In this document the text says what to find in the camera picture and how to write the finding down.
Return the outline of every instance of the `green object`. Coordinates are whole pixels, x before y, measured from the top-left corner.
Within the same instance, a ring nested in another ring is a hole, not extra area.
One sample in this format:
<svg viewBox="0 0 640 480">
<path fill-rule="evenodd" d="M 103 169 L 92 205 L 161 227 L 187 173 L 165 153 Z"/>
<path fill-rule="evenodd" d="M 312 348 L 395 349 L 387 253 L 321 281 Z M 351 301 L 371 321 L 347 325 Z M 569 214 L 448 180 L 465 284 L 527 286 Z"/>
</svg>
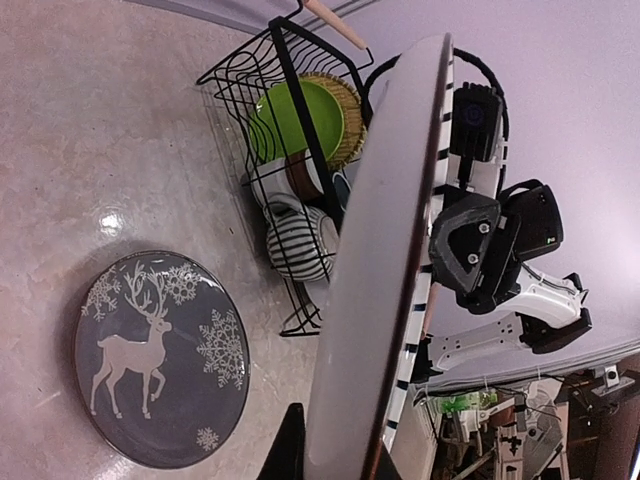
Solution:
<svg viewBox="0 0 640 480">
<path fill-rule="evenodd" d="M 330 159 L 338 150 L 344 135 L 344 115 L 336 98 L 322 85 L 300 80 L 302 93 L 325 158 Z M 282 135 L 278 135 L 276 121 Z M 280 83 L 269 89 L 256 104 L 249 119 L 249 137 L 258 158 L 264 163 L 302 152 L 307 149 L 302 125 L 298 119 L 289 87 Z"/>
<path fill-rule="evenodd" d="M 472 392 L 454 397 L 432 397 L 429 404 L 434 413 L 453 413 L 464 410 L 486 410 L 498 402 L 495 391 Z"/>
</svg>

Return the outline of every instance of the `black camera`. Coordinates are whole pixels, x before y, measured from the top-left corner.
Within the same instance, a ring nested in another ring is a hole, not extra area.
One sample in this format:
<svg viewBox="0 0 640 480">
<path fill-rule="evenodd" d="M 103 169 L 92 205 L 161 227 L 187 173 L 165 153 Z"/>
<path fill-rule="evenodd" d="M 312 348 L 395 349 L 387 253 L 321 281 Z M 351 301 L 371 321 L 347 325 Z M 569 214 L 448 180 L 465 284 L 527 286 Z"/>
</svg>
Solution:
<svg viewBox="0 0 640 480">
<path fill-rule="evenodd" d="M 451 153 L 467 161 L 491 161 L 503 108 L 493 88 L 465 82 L 453 95 Z"/>
</svg>

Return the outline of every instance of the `wooden handle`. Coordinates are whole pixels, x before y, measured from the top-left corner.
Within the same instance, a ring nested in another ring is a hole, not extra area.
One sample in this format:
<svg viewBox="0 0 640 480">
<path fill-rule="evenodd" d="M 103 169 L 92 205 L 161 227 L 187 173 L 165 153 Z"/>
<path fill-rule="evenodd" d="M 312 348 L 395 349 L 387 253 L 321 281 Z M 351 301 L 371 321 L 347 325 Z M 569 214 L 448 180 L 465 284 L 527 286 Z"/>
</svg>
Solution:
<svg viewBox="0 0 640 480">
<path fill-rule="evenodd" d="M 422 339 L 424 339 L 429 333 L 429 327 L 431 326 L 431 319 L 436 311 L 436 298 L 440 291 L 441 285 L 439 283 L 433 283 L 429 290 L 429 298 L 427 299 L 427 312 L 424 315 L 424 323 L 422 324 Z"/>
<path fill-rule="evenodd" d="M 303 0 L 304 6 L 311 12 L 313 12 L 318 18 L 325 21 L 325 23 L 333 27 L 340 35 L 353 43 L 360 50 L 366 50 L 366 42 L 360 38 L 360 36 L 339 16 L 337 16 L 331 9 L 320 0 Z"/>
</svg>

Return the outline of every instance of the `snowflake design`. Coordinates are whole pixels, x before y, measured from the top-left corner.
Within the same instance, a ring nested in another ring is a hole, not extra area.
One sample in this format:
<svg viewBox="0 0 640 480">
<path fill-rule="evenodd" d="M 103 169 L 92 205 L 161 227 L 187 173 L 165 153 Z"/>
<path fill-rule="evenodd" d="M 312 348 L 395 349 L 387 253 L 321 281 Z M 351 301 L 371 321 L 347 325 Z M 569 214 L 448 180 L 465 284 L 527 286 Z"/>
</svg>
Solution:
<svg viewBox="0 0 640 480">
<path fill-rule="evenodd" d="M 199 428 L 196 443 L 200 445 L 206 452 L 214 450 L 218 446 L 220 438 L 218 434 L 211 428 Z"/>
<path fill-rule="evenodd" d="M 93 284 L 91 290 L 89 290 L 87 301 L 82 306 L 83 317 L 89 315 L 89 308 L 91 306 L 95 307 L 96 313 L 93 315 L 93 318 L 98 322 L 105 316 L 105 312 L 102 310 L 103 304 L 106 304 L 110 312 L 116 309 L 118 306 L 117 296 L 115 298 L 111 298 L 110 293 L 119 293 L 122 285 L 115 278 L 115 274 L 116 267 L 112 266 Z"/>
<path fill-rule="evenodd" d="M 196 298 L 198 274 L 189 263 L 181 267 L 171 267 L 165 274 L 165 291 L 173 297 L 176 305 L 182 305 L 187 300 Z"/>
<path fill-rule="evenodd" d="M 205 373 L 218 373 L 218 387 L 222 388 L 230 380 L 238 390 L 244 381 L 244 353 L 238 331 L 238 321 L 229 310 L 226 316 L 213 309 L 210 325 L 200 325 L 200 333 L 204 341 L 196 348 L 206 362 Z"/>
</svg>

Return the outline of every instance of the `white wall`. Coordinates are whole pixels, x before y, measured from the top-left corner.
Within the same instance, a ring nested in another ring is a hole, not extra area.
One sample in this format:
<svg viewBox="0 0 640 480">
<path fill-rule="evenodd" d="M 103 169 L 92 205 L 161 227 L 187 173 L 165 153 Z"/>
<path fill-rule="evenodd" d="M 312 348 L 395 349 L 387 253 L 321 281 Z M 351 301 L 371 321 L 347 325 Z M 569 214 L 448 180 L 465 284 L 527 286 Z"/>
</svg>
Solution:
<svg viewBox="0 0 640 480">
<path fill-rule="evenodd" d="M 128 0 L 151 7 L 162 8 L 183 15 L 189 15 L 208 22 L 218 23 L 243 32 L 256 34 L 267 27 L 277 16 L 286 17 L 298 8 L 297 0 Z M 352 11 L 358 5 L 371 0 L 323 0 L 329 8 L 345 7 Z M 305 24 L 313 19 L 306 10 L 296 16 L 296 21 Z"/>
<path fill-rule="evenodd" d="M 563 217 L 562 247 L 532 264 L 559 277 L 577 271 L 591 290 L 594 328 L 575 344 L 547 356 L 489 358 L 445 378 L 544 365 L 638 340 L 640 3 L 384 0 L 347 21 L 378 62 L 449 31 L 456 46 L 493 69 L 511 118 L 506 185 L 529 178 L 549 183 Z M 323 35 L 353 52 L 332 32 Z M 457 83 L 482 81 L 460 62 L 455 74 Z M 493 319 L 466 313 L 447 295 L 432 333 L 458 333 Z"/>
</svg>

